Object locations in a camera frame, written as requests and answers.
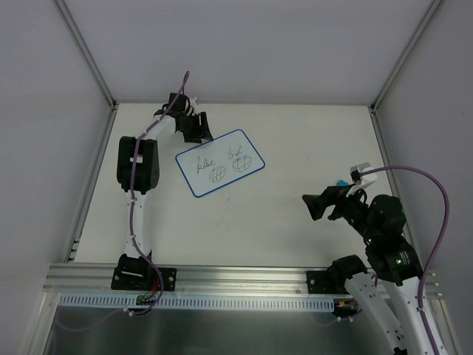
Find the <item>blue framed whiteboard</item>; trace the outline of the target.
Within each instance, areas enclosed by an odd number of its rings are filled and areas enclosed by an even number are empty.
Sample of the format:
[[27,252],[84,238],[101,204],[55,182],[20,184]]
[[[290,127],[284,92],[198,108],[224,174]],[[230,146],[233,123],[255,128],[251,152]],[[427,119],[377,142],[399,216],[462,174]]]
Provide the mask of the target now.
[[196,198],[209,195],[266,166],[254,144],[241,129],[181,152],[175,160]]

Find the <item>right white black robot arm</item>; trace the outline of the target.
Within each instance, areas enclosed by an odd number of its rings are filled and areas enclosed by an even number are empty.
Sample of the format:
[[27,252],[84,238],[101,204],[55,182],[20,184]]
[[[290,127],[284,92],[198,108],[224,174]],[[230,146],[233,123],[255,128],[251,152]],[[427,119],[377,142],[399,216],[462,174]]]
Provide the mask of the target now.
[[363,189],[329,186],[320,195],[303,195],[312,220],[332,208],[329,220],[345,220],[363,239],[367,261],[339,258],[314,281],[318,288],[349,294],[384,336],[392,354],[446,354],[422,283],[426,272],[403,235],[406,217],[398,198],[377,195],[366,202]]

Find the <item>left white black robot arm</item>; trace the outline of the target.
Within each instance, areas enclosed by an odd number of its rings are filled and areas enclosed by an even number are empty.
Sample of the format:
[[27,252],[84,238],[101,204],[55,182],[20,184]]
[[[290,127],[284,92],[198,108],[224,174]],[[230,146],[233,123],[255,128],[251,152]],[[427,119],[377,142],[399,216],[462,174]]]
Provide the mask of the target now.
[[158,143],[177,132],[183,134],[186,143],[214,139],[207,114],[199,109],[197,99],[172,92],[141,133],[119,140],[116,176],[126,198],[127,235],[118,271],[128,274],[129,282],[138,289],[148,288],[154,280],[146,204],[160,179]]

